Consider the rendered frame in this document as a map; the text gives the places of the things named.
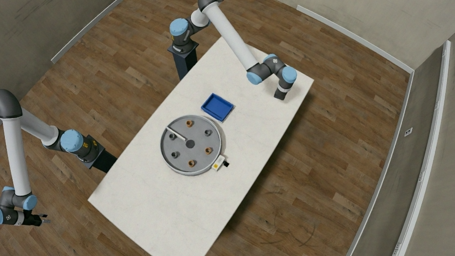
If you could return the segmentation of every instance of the blue tray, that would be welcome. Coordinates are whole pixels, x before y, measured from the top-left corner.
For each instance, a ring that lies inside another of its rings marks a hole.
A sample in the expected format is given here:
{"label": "blue tray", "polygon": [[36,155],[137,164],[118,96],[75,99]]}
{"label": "blue tray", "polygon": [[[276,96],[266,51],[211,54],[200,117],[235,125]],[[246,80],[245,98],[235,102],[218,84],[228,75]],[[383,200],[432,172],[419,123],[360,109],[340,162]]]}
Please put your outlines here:
{"label": "blue tray", "polygon": [[223,122],[226,119],[233,108],[234,105],[232,105],[232,103],[226,101],[214,93],[212,93],[201,106],[201,109],[205,113],[209,114],[220,122]]}

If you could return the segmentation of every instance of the table top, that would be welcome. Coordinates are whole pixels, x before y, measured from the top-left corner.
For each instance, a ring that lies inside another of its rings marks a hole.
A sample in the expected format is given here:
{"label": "table top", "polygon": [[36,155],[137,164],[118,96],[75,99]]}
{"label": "table top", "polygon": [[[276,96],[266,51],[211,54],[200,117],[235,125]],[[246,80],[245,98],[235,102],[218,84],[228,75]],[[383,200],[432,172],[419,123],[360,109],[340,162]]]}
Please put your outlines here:
{"label": "table top", "polygon": [[[249,48],[260,62],[267,56]],[[297,71],[286,99],[275,99],[278,78],[272,75],[252,85],[220,38],[153,113],[88,201],[153,256],[205,255],[267,163],[312,83]],[[223,123],[201,110],[211,93],[235,106]],[[166,165],[161,136],[171,121],[189,114],[217,125],[229,167],[184,176]]]}

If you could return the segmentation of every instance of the round gray tray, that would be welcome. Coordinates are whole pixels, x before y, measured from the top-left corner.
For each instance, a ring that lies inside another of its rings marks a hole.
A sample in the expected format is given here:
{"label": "round gray tray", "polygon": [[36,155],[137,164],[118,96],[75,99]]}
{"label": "round gray tray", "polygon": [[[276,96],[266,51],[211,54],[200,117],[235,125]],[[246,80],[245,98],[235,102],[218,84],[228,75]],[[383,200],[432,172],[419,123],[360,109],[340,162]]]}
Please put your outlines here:
{"label": "round gray tray", "polygon": [[[188,120],[192,121],[190,128],[187,127]],[[165,128],[160,146],[161,154],[168,166],[188,176],[199,175],[210,170],[221,153],[221,136],[215,124],[203,116],[185,115],[172,121],[168,127],[187,139],[186,142],[177,136],[172,139],[170,136],[173,133]],[[205,135],[206,130],[211,131],[210,136]],[[205,153],[207,147],[212,149],[208,155]],[[172,156],[174,152],[178,152],[176,158]],[[188,164],[191,160],[195,162],[193,167]]]}

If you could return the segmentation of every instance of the robotic arm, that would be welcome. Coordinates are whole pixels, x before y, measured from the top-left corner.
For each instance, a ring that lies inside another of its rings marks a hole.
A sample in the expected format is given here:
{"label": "robotic arm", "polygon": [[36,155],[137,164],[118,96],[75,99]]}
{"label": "robotic arm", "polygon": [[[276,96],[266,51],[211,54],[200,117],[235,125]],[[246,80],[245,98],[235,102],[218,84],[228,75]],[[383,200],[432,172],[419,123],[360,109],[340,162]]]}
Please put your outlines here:
{"label": "robotic arm", "polygon": [[171,23],[172,48],[176,54],[185,54],[193,47],[190,36],[213,23],[229,47],[246,69],[246,77],[260,84],[272,74],[279,78],[274,97],[284,100],[297,78],[294,68],[286,66],[275,54],[270,54],[262,64],[256,60],[240,35],[218,7],[223,0],[198,0],[198,9],[186,19],[179,18]]}
{"label": "robotic arm", "polygon": [[30,187],[21,129],[39,138],[48,149],[76,155],[89,169],[94,166],[107,173],[117,160],[90,135],[85,137],[73,129],[63,132],[45,124],[22,108],[10,91],[3,89],[0,90],[0,119],[14,184],[14,187],[6,186],[2,190],[0,224],[40,226],[50,222],[41,220],[41,217],[47,217],[46,214],[32,215],[38,200]]}

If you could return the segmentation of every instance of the white baseboard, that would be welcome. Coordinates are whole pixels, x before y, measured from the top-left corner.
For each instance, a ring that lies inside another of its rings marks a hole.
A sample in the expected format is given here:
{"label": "white baseboard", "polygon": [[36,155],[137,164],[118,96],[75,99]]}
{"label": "white baseboard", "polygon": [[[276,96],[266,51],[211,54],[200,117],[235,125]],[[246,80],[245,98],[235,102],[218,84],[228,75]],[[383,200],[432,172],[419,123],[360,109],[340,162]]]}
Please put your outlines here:
{"label": "white baseboard", "polygon": [[359,42],[360,44],[366,46],[368,49],[374,51],[375,53],[381,55],[382,57],[386,58],[388,61],[392,62],[393,64],[397,65],[398,67],[400,67],[401,69],[405,70],[406,72],[408,73],[412,73],[414,70],[412,68],[410,68],[408,65],[404,64],[403,62],[401,62],[400,60],[398,60],[397,58],[393,57],[392,55],[388,54],[387,52],[385,52],[384,50],[382,50],[381,48],[377,47],[376,45],[368,42],[367,40],[363,39],[362,37],[352,33],[351,31],[341,27],[340,25],[334,23],[333,21],[330,21],[324,17],[322,17],[321,15],[317,14],[317,13],[314,13],[300,5],[297,5],[297,10],[300,11],[300,12],[303,12],[304,14],[324,23],[325,25],[345,34],[346,36],[352,38],[353,40]]}
{"label": "white baseboard", "polygon": [[442,113],[444,111],[444,100],[446,96],[447,79],[449,73],[450,45],[450,41],[446,41],[444,43],[441,71],[439,73],[439,86],[436,96],[436,106],[433,113],[430,136],[428,137],[427,148],[425,150],[422,168],[420,169],[416,190],[414,191],[411,206],[409,207],[408,215],[406,216],[406,220],[404,222],[403,229],[401,230],[401,234],[398,238],[393,256],[404,256],[406,253],[409,242],[411,241],[412,232],[416,226],[418,214],[423,203],[423,197],[425,196],[431,169],[433,167],[437,140],[439,138],[439,130],[441,128]]}
{"label": "white baseboard", "polygon": [[82,38],[82,36],[87,33],[95,24],[98,23],[104,16],[106,16],[111,10],[114,9],[119,3],[123,0],[115,0],[111,3],[106,9],[104,9],[100,14],[98,14],[92,21],[87,24],[79,33],[77,33],[73,39],[71,39],[52,59],[51,61],[56,64],[57,61],[74,45],[76,42]]}
{"label": "white baseboard", "polygon": [[409,76],[409,82],[408,82],[408,87],[406,89],[406,94],[404,96],[403,106],[401,106],[401,113],[399,115],[397,127],[395,128],[394,138],[392,140],[392,144],[390,145],[390,149],[389,149],[389,153],[387,154],[387,158],[385,159],[385,164],[384,164],[384,167],[382,168],[381,176],[379,177],[378,184],[376,185],[376,189],[375,189],[375,192],[373,193],[370,204],[368,205],[368,208],[366,209],[365,215],[363,216],[362,223],[360,224],[360,227],[357,230],[356,236],[354,237],[354,240],[352,241],[351,246],[349,247],[349,250],[346,253],[346,256],[352,256],[352,254],[360,240],[360,237],[362,236],[363,230],[365,229],[366,223],[368,222],[368,219],[370,218],[371,212],[376,203],[376,199],[378,199],[379,192],[380,192],[382,184],[384,182],[385,175],[387,174],[387,170],[390,165],[390,160],[392,159],[392,155],[394,153],[395,146],[397,144],[397,139],[400,134],[401,124],[403,123],[404,113],[406,112],[406,106],[408,105],[408,99],[409,99],[409,94],[411,92],[413,79],[414,79],[414,72],[412,72],[411,75]]}

